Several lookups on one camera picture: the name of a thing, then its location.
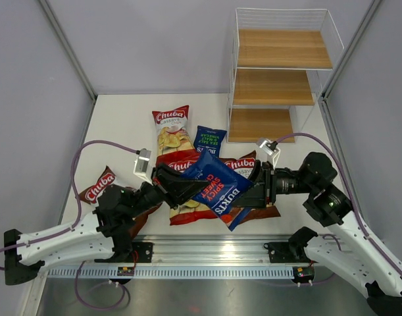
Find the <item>blue Burts spicy chilli bag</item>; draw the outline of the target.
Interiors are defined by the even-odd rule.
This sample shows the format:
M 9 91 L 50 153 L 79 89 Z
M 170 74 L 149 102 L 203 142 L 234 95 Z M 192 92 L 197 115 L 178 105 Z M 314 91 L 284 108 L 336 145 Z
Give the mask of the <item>blue Burts spicy chilli bag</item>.
M 224 218 L 232 210 L 232 203 L 250 189 L 247 178 L 210 153 L 200 154 L 198 160 L 183 172 L 183 177 L 206 180 L 209 183 L 193 200 L 206 205 L 224 224 L 225 220 L 232 220 L 231 216 L 229 219 Z

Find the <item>blue Burts sea salt bag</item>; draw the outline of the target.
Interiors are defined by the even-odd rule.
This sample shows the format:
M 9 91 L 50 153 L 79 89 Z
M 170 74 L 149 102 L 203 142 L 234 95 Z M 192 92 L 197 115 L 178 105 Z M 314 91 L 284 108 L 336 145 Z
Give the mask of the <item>blue Burts sea salt bag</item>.
M 198 153 L 208 151 L 211 155 L 219 157 L 221 145 L 225 137 L 225 130 L 198 126 L 193 146 Z

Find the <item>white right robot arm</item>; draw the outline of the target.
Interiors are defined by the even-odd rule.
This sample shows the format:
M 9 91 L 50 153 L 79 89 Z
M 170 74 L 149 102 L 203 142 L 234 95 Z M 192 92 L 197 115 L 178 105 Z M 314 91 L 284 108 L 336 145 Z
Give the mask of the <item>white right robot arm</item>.
M 309 216 L 340 238 L 352 253 L 331 249 L 318 240 L 315 231 L 303 227 L 289 238 L 290 256 L 323 264 L 356 288 L 375 314 L 402 315 L 402 264 L 334 185 L 337 174 L 331 160 L 319 152 L 309 153 L 297 171 L 255 161 L 249 175 L 254 185 L 236 206 L 263 206 L 275 202 L 280 194 L 307 194 L 303 206 Z

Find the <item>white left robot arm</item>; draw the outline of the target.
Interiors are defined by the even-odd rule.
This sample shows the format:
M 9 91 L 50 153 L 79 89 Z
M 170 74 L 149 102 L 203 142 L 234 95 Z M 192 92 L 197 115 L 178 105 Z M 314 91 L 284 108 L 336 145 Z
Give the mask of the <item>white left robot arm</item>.
M 56 266 L 82 261 L 120 263 L 134 256 L 130 231 L 136 218 L 161 205 L 177 207 L 206 188 L 206 180 L 187 179 L 165 164 L 139 189 L 111 184 L 98 206 L 77 222 L 44 231 L 4 233 L 4 276 L 8 286 L 35 279 Z

